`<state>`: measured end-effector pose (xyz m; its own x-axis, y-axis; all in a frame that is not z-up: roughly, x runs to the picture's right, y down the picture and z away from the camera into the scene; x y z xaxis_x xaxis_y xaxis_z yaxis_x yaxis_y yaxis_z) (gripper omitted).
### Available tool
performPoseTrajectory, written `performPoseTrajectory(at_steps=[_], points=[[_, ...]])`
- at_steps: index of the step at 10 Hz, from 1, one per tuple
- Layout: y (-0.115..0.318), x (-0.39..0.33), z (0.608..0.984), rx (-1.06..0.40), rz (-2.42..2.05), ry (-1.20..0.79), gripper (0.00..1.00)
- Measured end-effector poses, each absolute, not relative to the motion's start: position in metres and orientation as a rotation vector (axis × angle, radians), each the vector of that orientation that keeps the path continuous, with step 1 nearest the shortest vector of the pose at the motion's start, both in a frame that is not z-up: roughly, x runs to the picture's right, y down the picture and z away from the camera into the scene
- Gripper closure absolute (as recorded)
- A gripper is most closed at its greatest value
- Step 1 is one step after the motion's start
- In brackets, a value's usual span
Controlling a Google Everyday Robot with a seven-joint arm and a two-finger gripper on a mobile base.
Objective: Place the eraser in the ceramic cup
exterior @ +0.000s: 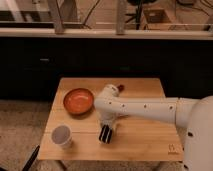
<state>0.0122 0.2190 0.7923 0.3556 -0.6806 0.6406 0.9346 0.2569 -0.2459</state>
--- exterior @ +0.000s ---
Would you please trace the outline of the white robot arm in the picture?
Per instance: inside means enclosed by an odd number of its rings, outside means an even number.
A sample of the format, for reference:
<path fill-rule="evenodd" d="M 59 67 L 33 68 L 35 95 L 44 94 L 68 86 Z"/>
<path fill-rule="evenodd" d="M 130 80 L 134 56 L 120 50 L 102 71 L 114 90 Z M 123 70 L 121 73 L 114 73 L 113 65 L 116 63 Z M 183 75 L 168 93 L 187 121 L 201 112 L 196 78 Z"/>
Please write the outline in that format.
<path fill-rule="evenodd" d="M 119 89 L 106 85 L 94 106 L 100 125 L 112 128 L 119 115 L 142 116 L 187 129 L 183 171 L 213 171 L 213 96 L 191 98 L 125 98 Z"/>

